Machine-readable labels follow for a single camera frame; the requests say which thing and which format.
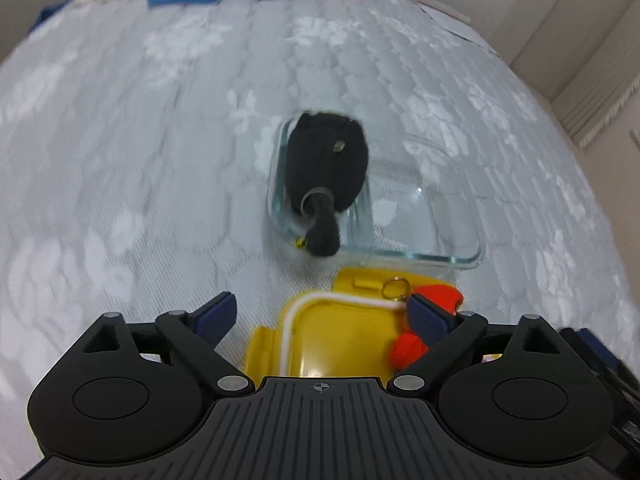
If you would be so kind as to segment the red hooded doll figure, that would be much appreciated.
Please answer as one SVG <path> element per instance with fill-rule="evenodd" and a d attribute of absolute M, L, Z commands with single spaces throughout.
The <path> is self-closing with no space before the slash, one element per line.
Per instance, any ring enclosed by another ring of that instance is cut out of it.
<path fill-rule="evenodd" d="M 400 372 L 419 361 L 456 326 L 464 297 L 450 285 L 417 287 L 406 303 L 406 322 L 390 349 L 390 366 Z"/>

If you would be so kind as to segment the yellow plastic container lid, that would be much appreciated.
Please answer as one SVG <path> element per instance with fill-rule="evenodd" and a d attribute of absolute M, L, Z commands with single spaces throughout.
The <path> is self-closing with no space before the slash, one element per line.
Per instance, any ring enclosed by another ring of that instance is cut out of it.
<path fill-rule="evenodd" d="M 329 290 L 290 300 L 275 328 L 250 337 L 244 372 L 259 384 L 267 376 L 377 377 L 416 362 L 431 348 L 409 324 L 412 294 L 455 314 L 464 297 L 454 285 L 395 270 L 343 268 Z"/>

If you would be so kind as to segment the black plush cat keychain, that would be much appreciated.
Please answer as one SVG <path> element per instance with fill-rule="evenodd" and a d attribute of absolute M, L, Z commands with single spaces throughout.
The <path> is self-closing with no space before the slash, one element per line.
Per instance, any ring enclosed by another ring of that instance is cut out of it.
<path fill-rule="evenodd" d="M 305 112 L 288 136 L 284 184 L 292 211 L 308 229 L 307 252 L 332 257 L 341 248 L 337 216 L 361 192 L 369 166 L 369 147 L 358 120 L 336 113 Z"/>

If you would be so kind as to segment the pink green toy box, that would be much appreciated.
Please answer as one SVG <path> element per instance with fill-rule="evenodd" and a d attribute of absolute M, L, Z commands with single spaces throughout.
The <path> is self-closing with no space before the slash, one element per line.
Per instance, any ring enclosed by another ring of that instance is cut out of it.
<path fill-rule="evenodd" d="M 502 353 L 484 354 L 484 356 L 482 357 L 482 363 L 494 362 L 500 359 L 501 357 L 502 357 Z"/>

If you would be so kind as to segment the clear glass divided container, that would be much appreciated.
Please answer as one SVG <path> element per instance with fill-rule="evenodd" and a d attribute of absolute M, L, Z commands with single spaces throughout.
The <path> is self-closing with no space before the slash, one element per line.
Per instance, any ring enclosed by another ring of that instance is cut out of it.
<path fill-rule="evenodd" d="M 438 144 L 402 134 L 368 139 L 369 167 L 352 205 L 337 215 L 337 266 L 473 269 L 485 241 L 468 180 Z"/>

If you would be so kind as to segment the white paper sheets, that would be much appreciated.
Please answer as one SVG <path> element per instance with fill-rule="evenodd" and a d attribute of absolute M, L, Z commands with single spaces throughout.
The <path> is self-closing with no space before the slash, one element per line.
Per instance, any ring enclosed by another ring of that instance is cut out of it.
<path fill-rule="evenodd" d="M 416 0 L 416 4 L 446 32 L 469 41 L 491 54 L 498 55 L 498 52 L 471 26 L 471 19 L 452 6 L 437 0 Z"/>

